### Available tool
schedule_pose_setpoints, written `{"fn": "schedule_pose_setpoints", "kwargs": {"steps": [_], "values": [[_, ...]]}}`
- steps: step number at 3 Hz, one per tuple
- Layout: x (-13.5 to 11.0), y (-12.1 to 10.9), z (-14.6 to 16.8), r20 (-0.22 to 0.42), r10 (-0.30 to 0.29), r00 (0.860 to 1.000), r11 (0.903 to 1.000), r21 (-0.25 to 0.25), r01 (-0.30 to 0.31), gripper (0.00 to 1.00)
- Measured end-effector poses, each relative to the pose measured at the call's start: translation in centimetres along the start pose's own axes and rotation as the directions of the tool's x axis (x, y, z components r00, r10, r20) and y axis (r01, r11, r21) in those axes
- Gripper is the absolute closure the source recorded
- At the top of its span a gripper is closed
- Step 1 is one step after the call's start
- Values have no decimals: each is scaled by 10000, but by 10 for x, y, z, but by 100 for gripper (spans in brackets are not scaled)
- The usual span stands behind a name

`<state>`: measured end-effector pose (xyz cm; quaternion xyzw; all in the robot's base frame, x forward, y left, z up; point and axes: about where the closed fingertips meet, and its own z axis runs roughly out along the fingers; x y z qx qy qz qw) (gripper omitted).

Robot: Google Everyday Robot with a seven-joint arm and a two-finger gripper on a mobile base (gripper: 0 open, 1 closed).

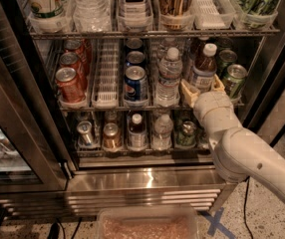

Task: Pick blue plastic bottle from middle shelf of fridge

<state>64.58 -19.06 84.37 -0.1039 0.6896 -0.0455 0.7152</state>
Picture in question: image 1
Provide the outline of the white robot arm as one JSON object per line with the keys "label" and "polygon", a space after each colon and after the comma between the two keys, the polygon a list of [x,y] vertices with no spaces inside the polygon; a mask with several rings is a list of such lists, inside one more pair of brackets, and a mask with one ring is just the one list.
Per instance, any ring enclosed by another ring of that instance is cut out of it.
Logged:
{"label": "white robot arm", "polygon": [[232,183],[252,177],[285,204],[285,159],[259,135],[242,126],[224,87],[218,83],[203,93],[181,80],[180,89],[206,132],[218,174]]}

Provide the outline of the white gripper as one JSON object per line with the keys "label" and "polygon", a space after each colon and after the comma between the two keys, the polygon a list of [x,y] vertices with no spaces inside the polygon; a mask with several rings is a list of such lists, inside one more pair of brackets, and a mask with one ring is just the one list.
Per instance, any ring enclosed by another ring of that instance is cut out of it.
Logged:
{"label": "white gripper", "polygon": [[209,138],[220,140],[230,128],[242,127],[234,112],[234,106],[225,87],[217,75],[214,75],[211,89],[214,92],[200,94],[200,90],[187,80],[180,81],[184,102],[193,108],[193,112]]}

